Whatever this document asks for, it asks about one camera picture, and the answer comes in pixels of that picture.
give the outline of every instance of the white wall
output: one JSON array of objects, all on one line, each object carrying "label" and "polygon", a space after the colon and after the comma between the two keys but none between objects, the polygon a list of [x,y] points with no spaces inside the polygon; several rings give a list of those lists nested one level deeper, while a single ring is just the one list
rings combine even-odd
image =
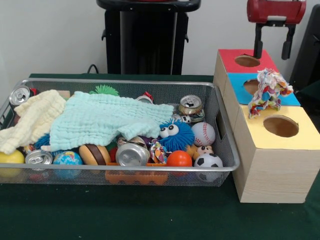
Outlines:
[{"label": "white wall", "polygon": [[[279,70],[289,78],[311,9],[294,36],[291,59],[281,60],[286,28],[264,28],[262,40]],[[246,14],[247,0],[202,0],[189,13],[183,74],[213,75],[217,49],[250,49],[255,25]],[[0,0],[0,104],[16,82],[30,73],[84,73],[90,64],[107,71],[104,10],[95,0]]]}]

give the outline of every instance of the metal mesh basket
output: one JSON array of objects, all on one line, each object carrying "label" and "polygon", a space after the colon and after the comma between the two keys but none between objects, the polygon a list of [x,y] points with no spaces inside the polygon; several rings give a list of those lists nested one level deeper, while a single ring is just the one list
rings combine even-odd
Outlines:
[{"label": "metal mesh basket", "polygon": [[[157,185],[220,187],[231,171],[239,166],[239,155],[219,89],[212,83],[164,82],[87,79],[30,78],[19,85],[47,90],[69,90],[88,93],[97,85],[107,84],[122,97],[137,98],[145,91],[155,104],[173,105],[177,110],[185,95],[200,97],[205,121],[215,129],[213,144],[224,167],[122,167],[93,165],[0,164],[0,183],[73,184],[73,185]],[[10,127],[14,111],[8,101],[0,109],[1,129]]]}]

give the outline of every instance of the green table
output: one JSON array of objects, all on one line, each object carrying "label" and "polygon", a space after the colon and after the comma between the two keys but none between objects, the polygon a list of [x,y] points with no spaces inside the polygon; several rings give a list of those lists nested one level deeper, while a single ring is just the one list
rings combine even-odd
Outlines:
[{"label": "green table", "polygon": [[[212,81],[212,76],[31,77]],[[1,184],[0,216],[3,240],[320,240],[320,177],[305,204],[239,203],[232,175],[219,188]]]}]

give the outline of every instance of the black stand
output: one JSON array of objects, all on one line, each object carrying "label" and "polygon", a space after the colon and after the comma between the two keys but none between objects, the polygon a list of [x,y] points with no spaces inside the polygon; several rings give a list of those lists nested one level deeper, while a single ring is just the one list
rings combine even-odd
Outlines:
[{"label": "black stand", "polygon": [[197,10],[201,0],[96,2],[106,9],[102,39],[109,74],[181,74],[188,41],[186,12]]},{"label": "black stand", "polygon": [[297,91],[320,80],[320,4],[312,9],[290,78]]}]

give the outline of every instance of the orange ball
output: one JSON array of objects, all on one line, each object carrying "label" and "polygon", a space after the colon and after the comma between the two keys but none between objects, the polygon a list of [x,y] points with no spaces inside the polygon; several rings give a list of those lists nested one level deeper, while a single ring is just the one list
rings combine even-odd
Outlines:
[{"label": "orange ball", "polygon": [[174,151],[166,161],[167,167],[192,167],[192,159],[185,151]]}]

